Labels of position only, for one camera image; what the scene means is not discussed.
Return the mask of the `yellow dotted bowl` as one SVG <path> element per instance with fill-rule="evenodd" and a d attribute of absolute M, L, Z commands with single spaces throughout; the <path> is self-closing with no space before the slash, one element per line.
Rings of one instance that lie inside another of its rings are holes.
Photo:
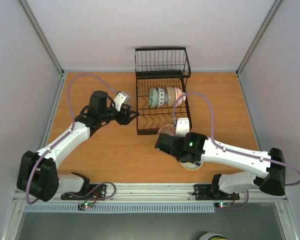
<path fill-rule="evenodd" d="M 198 169 L 200 169 L 203 166 L 203 162 L 200 162 L 199 165 L 194 164 L 192 162 L 181 162 L 180 165 L 185 168 L 186 170 L 189 171 L 196 171 Z"/>

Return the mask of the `celadon green bowl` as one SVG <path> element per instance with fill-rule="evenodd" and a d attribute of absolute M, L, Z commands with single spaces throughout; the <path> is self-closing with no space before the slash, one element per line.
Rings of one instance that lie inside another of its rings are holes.
<path fill-rule="evenodd" d="M 150 108 L 156 108 L 159 103 L 159 90 L 151 87 L 148 94 L 148 104 Z"/>

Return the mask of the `blue chevron bowl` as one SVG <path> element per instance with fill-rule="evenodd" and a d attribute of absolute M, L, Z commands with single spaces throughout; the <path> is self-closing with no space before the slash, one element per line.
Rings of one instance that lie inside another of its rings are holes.
<path fill-rule="evenodd" d="M 176 135 L 176 127 L 173 124 L 166 124 L 164 126 L 162 126 L 157 134 L 156 134 L 156 138 L 158 139 L 160 135 L 162 134 L 167 134 L 169 136 L 175 136 Z"/>

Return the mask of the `red dotted upturned bowl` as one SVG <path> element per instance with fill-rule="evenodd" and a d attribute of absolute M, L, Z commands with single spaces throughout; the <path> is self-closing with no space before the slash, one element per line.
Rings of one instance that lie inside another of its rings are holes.
<path fill-rule="evenodd" d="M 158 87 L 158 108 L 161 108 L 167 102 L 167 97 L 166 91 L 162 87 Z"/>

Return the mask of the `black wire dish rack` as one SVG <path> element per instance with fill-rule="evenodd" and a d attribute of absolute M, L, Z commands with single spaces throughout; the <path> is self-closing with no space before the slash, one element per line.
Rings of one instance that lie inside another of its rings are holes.
<path fill-rule="evenodd" d="M 184 46 L 135 48 L 138 135 L 155 135 L 173 116 L 191 118 L 184 96 L 191 65 Z"/>

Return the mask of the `orange floral patterned bowl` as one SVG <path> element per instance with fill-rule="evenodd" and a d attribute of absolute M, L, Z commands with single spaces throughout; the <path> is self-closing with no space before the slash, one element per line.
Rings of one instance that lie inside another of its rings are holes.
<path fill-rule="evenodd" d="M 183 102 L 186 101 L 187 96 L 185 95 L 185 93 L 178 87 L 175 88 L 175 94 L 176 94 L 176 105 L 180 106 Z"/>

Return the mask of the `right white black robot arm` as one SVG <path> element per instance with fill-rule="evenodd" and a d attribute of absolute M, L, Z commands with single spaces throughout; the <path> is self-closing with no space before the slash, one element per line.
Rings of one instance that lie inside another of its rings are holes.
<path fill-rule="evenodd" d="M 188 132 L 184 137 L 162 133 L 154 147 L 173 156 L 187 170 L 198 170 L 205 162 L 241 169 L 239 173 L 213 176 L 210 191 L 215 198 L 256 189 L 272 196 L 285 195 L 285 160 L 278 148 L 247 150 L 212 141 L 210 137 L 194 132 Z"/>

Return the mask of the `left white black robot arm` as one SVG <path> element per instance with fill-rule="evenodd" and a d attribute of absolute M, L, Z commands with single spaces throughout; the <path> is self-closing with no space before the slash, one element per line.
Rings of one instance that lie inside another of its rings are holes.
<path fill-rule="evenodd" d="M 30 196 L 47 202 L 56 194 L 86 199 L 92 193 L 88 177 L 76 172 L 59 175 L 58 168 L 76 147 L 111 121 L 128 125 L 134 120 L 139 113 L 131 110 L 129 99 L 125 92 L 111 98 L 104 91 L 94 91 L 64 133 L 36 152 L 28 150 L 22 155 L 16 187 L 25 192 L 28 204 L 32 203 Z"/>

